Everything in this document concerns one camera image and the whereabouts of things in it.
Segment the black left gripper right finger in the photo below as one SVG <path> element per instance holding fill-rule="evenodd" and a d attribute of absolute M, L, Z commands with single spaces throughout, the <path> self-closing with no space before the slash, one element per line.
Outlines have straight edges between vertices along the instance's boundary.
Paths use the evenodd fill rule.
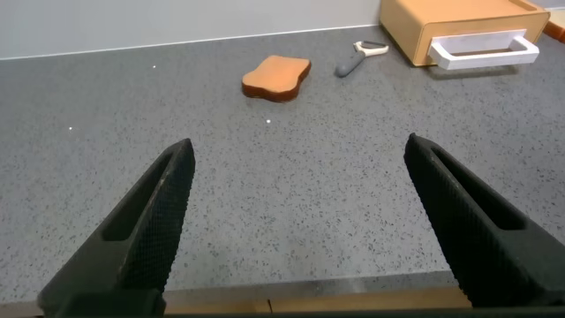
<path fill-rule="evenodd" d="M 431 140 L 403 159 L 450 269 L 475 307 L 564 302 L 564 245 Z"/>

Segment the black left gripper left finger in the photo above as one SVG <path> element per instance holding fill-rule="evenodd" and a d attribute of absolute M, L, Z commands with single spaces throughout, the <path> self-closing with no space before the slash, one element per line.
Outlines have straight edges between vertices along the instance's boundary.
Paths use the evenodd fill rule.
<path fill-rule="evenodd" d="M 41 290 L 47 316 L 161 316 L 195 172 L 192 143 L 167 147 Z"/>

